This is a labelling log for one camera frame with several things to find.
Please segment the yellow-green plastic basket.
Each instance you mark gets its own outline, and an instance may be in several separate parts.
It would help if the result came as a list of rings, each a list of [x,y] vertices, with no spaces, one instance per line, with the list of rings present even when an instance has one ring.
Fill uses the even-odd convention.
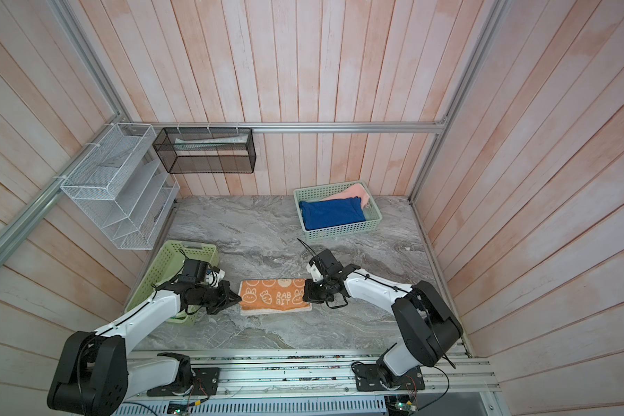
[[[186,258],[204,261],[212,267],[219,266],[219,254],[215,244],[168,240],[161,246],[145,276],[133,290],[124,311],[136,308],[154,293],[155,286],[179,273]]]

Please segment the orange patterned cream towel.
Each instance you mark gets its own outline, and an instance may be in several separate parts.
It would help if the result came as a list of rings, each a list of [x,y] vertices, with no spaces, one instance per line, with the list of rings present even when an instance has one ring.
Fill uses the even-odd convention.
[[[244,280],[240,285],[240,315],[272,315],[312,310],[303,300],[305,280]]]

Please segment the blue towel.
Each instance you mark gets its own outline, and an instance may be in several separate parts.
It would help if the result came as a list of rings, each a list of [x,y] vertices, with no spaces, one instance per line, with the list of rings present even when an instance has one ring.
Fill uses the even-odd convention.
[[[307,231],[365,222],[362,201],[358,197],[299,203]]]

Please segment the mint green plastic basket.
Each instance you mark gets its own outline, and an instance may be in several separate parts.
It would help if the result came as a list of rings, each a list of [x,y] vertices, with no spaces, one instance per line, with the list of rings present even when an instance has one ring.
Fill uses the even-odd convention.
[[[303,233],[309,241],[319,240],[319,239],[327,239],[328,237],[340,237],[349,234],[356,234],[359,232],[371,232],[377,228],[377,226],[381,223],[383,218],[379,207],[377,206],[372,194],[369,192],[370,201],[369,204],[362,208],[366,221],[360,222],[352,225],[340,225],[336,227],[324,228],[321,230],[315,231],[307,231],[303,224],[301,210],[299,208],[299,203],[301,201],[306,202],[317,202],[323,201],[326,197],[330,195],[341,192],[353,184],[362,183],[362,185],[366,188],[367,186],[362,181],[350,181],[344,183],[336,183],[330,185],[316,185],[315,187],[304,187],[298,188],[294,190],[294,200],[296,205],[296,213],[298,215],[298,219],[300,225],[303,229]]]

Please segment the pink towel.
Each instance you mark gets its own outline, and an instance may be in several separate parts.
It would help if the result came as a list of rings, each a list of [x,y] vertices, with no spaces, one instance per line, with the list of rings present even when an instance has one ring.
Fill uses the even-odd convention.
[[[353,184],[341,192],[326,197],[323,201],[353,198],[359,198],[361,200],[361,208],[365,208],[369,204],[370,195],[362,183]]]

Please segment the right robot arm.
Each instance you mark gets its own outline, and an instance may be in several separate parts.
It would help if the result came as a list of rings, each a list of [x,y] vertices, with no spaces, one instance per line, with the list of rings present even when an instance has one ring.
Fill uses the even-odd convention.
[[[426,281],[401,284],[377,277],[357,265],[342,265],[330,250],[315,254],[306,266],[303,300],[329,308],[337,295],[342,307],[350,298],[370,303],[395,317],[401,341],[380,356],[374,365],[360,364],[355,375],[386,388],[416,367],[434,367],[463,336],[456,315],[435,287]]]

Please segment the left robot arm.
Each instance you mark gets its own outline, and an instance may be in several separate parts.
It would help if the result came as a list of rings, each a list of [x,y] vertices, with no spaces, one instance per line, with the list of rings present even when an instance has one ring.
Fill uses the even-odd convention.
[[[179,271],[122,317],[91,332],[77,331],[63,346],[47,397],[52,410],[81,415],[110,415],[140,393],[210,397],[217,390],[218,369],[196,371],[180,353],[160,353],[142,364],[128,355],[159,325],[179,313],[205,310],[216,315],[241,302],[225,273],[187,258]]]

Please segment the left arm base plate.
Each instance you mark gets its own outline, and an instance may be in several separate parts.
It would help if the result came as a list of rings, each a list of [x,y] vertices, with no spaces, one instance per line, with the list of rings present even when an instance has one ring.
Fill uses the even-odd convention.
[[[219,367],[180,369],[172,383],[147,390],[147,396],[213,396],[218,390],[219,376]]]

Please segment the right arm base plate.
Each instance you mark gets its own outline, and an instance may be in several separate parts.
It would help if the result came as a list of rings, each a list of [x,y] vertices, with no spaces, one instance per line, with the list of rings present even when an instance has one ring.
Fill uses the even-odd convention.
[[[425,382],[419,367],[413,367],[404,375],[393,375],[380,364],[353,362],[350,366],[355,376],[359,392],[409,390],[418,392],[425,389]]]

